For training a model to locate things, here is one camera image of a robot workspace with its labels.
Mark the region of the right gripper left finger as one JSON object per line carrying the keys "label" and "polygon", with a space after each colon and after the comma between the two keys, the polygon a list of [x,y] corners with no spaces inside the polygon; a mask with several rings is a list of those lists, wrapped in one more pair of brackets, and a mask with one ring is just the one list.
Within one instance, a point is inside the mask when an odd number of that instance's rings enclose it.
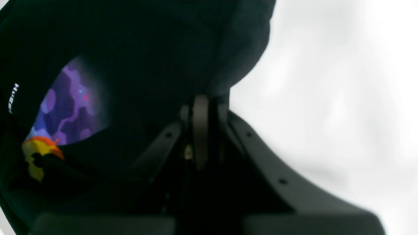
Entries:
{"label": "right gripper left finger", "polygon": [[44,213],[32,235],[173,235],[176,220],[166,216],[130,215],[140,202],[150,205],[149,194],[172,180],[170,156],[178,143],[182,153],[175,160],[191,157],[193,168],[201,171],[209,159],[209,99],[197,95],[185,105],[180,116],[168,125],[135,161],[86,196],[73,202],[72,214]]}

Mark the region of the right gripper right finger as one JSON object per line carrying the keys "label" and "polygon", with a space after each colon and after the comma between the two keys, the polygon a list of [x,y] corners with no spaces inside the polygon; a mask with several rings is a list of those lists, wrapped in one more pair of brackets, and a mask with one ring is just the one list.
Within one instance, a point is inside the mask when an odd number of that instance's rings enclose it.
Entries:
{"label": "right gripper right finger", "polygon": [[384,235],[375,214],[346,202],[295,172],[257,132],[225,104],[217,107],[221,132],[240,161],[244,235]]}

